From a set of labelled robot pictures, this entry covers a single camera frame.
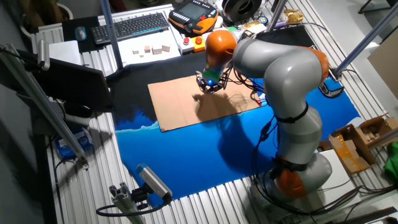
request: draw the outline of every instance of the black cloth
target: black cloth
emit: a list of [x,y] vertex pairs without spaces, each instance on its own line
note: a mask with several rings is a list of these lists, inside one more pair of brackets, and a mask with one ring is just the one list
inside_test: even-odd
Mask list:
[[63,39],[64,41],[76,40],[75,29],[76,27],[85,27],[87,39],[84,41],[78,41],[79,52],[90,52],[93,50],[102,50],[102,45],[95,45],[93,34],[91,34],[92,27],[98,27],[98,17],[87,17],[81,19],[72,19],[62,23]]
[[[257,38],[276,44],[304,47],[313,45],[304,27],[273,31]],[[156,121],[148,84],[188,77],[194,75],[196,71],[203,71],[205,66],[205,53],[200,52],[168,60],[128,65],[120,72],[108,76],[106,81],[113,97],[115,125],[117,126],[120,121],[133,122],[138,111],[151,121]]]
[[286,29],[265,32],[258,34],[256,39],[274,44],[295,45],[302,47],[311,47],[314,45],[304,26],[295,26]]

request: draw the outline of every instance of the gray robot arm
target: gray robot arm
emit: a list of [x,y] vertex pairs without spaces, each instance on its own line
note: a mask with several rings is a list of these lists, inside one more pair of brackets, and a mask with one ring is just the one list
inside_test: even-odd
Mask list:
[[314,153],[322,136],[318,111],[305,97],[325,78],[326,56],[303,47],[253,39],[238,43],[232,64],[248,78],[264,77],[264,91],[279,125],[279,145],[273,177],[266,179],[276,199],[304,197],[321,187],[331,175],[331,165]]

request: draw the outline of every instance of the desk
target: desk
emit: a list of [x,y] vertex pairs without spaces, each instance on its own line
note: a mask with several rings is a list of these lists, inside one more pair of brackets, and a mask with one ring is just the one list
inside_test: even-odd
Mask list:
[[[262,10],[268,18],[271,18],[272,3],[273,1],[267,3]],[[326,27],[308,0],[289,0],[286,7],[300,9],[305,16],[304,22],[313,22]],[[115,14],[114,18],[123,19],[150,12],[163,12],[167,16],[171,10],[171,5],[157,6],[150,9],[122,12]],[[98,19],[100,23],[104,21],[103,17],[99,17]],[[346,54],[325,31],[315,26],[306,26],[306,28],[314,43],[317,44],[322,52],[326,53],[331,66],[336,67],[344,59]],[[175,33],[175,31],[174,28],[171,28],[171,32],[173,32],[174,37],[178,41],[182,37],[180,34]],[[32,37],[34,48],[40,39],[45,39],[51,44],[63,42],[62,25],[54,24],[40,27],[39,33]],[[116,71],[116,63],[114,61],[112,46],[110,45],[107,45],[100,51],[81,54],[81,62],[88,64],[89,67],[102,70],[105,76]],[[347,95],[364,119],[384,114],[384,108],[360,76],[355,73],[345,72],[341,83],[345,86]],[[65,223],[129,223],[127,218],[105,218],[99,217],[95,213],[96,208],[112,204],[111,195],[108,192],[110,185],[118,185],[120,182],[126,182],[130,189],[138,187],[121,162],[111,114],[105,113],[93,118],[90,121],[90,133],[95,145],[95,150],[90,149],[86,152],[90,168],[83,170],[79,163],[74,166],[72,163],[67,162],[65,165],[60,165],[57,170],[56,175],[58,180],[60,180],[60,201],[58,201],[57,197],[54,181],[55,174],[53,172],[53,168],[59,162],[59,159],[51,149],[47,150],[58,222],[62,223],[60,211],[60,205],[62,205]],[[389,185],[387,181],[380,178],[382,167],[387,159],[385,150],[382,150],[376,159],[378,164],[360,173],[359,177],[353,181],[355,185],[363,184],[370,188],[381,188]],[[166,224],[270,223],[267,217],[250,202],[248,194],[249,186],[249,178],[228,182],[212,189],[175,200],[170,207],[168,206],[158,212],[144,215],[144,218],[147,223]],[[386,194],[372,200],[367,200],[357,206],[356,209],[388,196]],[[333,213],[315,217],[315,219],[317,219],[318,223],[325,223],[347,214],[349,209],[336,210]],[[303,219],[296,216],[286,217],[282,220],[282,223],[296,221],[312,223],[308,218]]]

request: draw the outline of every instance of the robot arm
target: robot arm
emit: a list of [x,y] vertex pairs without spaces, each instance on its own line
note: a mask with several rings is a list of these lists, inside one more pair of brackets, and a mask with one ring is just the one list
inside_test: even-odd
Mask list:
[[[205,80],[216,79],[229,62],[214,58],[231,53],[221,44],[212,44],[214,39],[236,40],[219,31],[208,36]],[[304,197],[321,187],[331,174],[328,160],[314,153],[321,140],[322,121],[305,101],[308,92],[327,77],[328,60],[317,50],[253,39],[238,42],[232,50],[230,60],[237,72],[248,78],[264,77],[267,102],[279,125],[279,145],[271,176],[266,179],[267,191],[280,201]]]

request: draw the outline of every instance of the emergency stop button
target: emergency stop button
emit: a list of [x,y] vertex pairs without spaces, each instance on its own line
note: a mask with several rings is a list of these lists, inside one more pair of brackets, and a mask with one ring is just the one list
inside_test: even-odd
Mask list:
[[189,44],[189,38],[188,38],[188,37],[184,38],[184,44],[185,44],[185,45],[188,45],[188,44]]
[[195,43],[196,43],[197,45],[201,45],[201,42],[202,42],[201,37],[197,37],[197,39],[195,40]]

